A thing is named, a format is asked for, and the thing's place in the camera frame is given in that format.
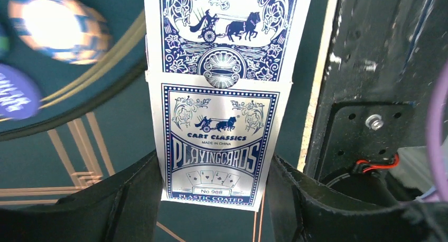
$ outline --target playing card box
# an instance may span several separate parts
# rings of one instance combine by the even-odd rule
[[[145,0],[162,200],[257,211],[310,0]]]

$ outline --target green felt table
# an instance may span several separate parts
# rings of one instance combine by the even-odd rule
[[[143,0],[80,1],[104,15],[115,41],[143,10]],[[298,163],[326,1],[311,1],[293,76],[293,98],[289,99],[276,147],[276,152],[292,165]],[[0,3],[0,19],[7,24],[12,36],[11,53],[3,63],[28,73],[38,83],[44,95],[60,89],[91,67],[65,64],[32,51],[15,36],[7,22],[7,0],[1,0]],[[140,41],[105,77],[90,87],[54,107],[41,111],[33,118],[0,123],[0,132],[34,125],[82,105],[129,73],[143,56],[144,41]],[[95,170],[83,159],[85,151],[90,152],[98,164],[95,173],[100,173],[101,176],[93,175],[100,176],[97,179],[102,180],[125,169],[155,149],[148,86],[143,70],[140,70],[140,76],[123,91],[107,102],[97,105],[87,115],[67,124],[57,125],[55,129],[0,141],[0,207],[16,209],[29,204],[51,204],[71,193],[83,173]],[[90,150],[78,147],[73,127],[81,127],[80,135],[88,139]],[[98,138],[98,131],[101,132],[101,138]],[[61,145],[66,158],[61,157]],[[263,213],[261,225],[261,213],[256,216],[255,241],[258,241],[259,232],[259,241],[274,241],[267,202],[264,204]],[[254,217],[255,214],[251,211],[162,202],[158,221],[185,241],[252,241]],[[159,226],[156,229],[155,241],[178,240]]]

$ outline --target purple poker chip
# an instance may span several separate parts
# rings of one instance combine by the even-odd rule
[[[36,115],[41,106],[42,95],[27,75],[19,70],[0,64],[0,114],[14,120]]]

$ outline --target screw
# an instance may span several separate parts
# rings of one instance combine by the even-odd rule
[[[378,130],[384,126],[384,122],[382,121],[382,117],[379,114],[370,115],[366,119],[366,126],[373,130]]]

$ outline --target red wire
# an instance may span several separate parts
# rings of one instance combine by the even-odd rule
[[[375,169],[390,169],[390,168],[394,168],[394,167],[396,167],[396,166],[398,165],[398,163],[400,162],[400,157],[398,156],[398,154],[395,154],[394,157],[395,157],[395,159],[394,159],[394,163],[393,163],[393,164],[386,164],[386,165],[378,165],[378,164],[374,164],[374,165],[372,165],[371,167],[369,167],[369,168],[363,170],[362,172],[363,172],[363,173],[366,173],[366,172],[368,172],[368,171],[375,170]],[[366,161],[366,160],[358,160],[356,163],[357,163],[357,164],[361,164],[361,163],[369,163],[369,162]]]

